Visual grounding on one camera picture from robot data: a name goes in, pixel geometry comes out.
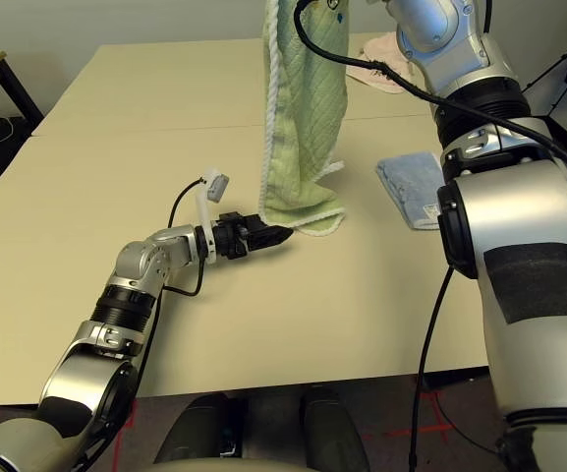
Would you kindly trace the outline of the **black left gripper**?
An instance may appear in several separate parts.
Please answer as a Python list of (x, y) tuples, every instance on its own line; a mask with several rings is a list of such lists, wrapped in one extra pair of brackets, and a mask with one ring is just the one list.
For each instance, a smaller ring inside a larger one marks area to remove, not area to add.
[(254, 214), (242, 215), (236, 211), (220, 214), (212, 230), (217, 253), (228, 260), (278, 246), (294, 233), (292, 228), (268, 225)]

